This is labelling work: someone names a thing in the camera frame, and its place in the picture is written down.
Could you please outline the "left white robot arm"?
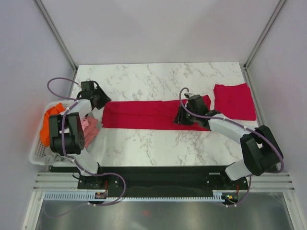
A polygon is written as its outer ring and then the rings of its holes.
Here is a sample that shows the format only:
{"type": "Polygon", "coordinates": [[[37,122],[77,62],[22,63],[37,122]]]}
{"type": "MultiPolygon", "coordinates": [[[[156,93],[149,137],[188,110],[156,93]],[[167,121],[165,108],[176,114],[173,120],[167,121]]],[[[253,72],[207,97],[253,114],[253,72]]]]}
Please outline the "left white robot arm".
{"type": "Polygon", "coordinates": [[[52,152],[67,158],[76,165],[81,175],[89,176],[89,184],[101,188],[105,176],[100,174],[100,165],[90,156],[85,147],[81,120],[93,109],[103,108],[111,99],[96,81],[82,81],[76,98],[68,98],[71,105],[48,118],[49,140],[52,152]]]}

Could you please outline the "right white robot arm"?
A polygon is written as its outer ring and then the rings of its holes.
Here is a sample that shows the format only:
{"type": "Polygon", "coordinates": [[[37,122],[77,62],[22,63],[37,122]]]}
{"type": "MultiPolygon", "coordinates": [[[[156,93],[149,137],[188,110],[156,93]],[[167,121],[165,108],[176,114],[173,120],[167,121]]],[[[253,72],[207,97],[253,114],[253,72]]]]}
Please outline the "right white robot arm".
{"type": "Polygon", "coordinates": [[[180,100],[174,123],[193,124],[219,133],[241,146],[243,159],[228,165],[220,176],[224,188],[232,188],[237,180],[246,176],[260,176],[266,172],[278,173],[283,169],[283,156],[267,126],[244,126],[216,110],[209,110],[199,94],[185,93],[180,100]]]}

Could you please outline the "red t-shirt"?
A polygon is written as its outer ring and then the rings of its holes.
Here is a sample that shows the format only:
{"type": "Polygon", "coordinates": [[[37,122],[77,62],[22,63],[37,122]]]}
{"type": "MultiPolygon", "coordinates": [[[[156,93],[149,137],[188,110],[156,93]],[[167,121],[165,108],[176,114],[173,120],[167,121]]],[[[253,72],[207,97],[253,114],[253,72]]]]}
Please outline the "red t-shirt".
{"type": "Polygon", "coordinates": [[[213,92],[215,110],[231,119],[257,119],[251,91],[246,83],[235,86],[216,84],[213,92]]]}
{"type": "Polygon", "coordinates": [[[108,102],[102,124],[104,128],[207,131],[195,123],[175,124],[179,106],[179,100],[108,102]]]}

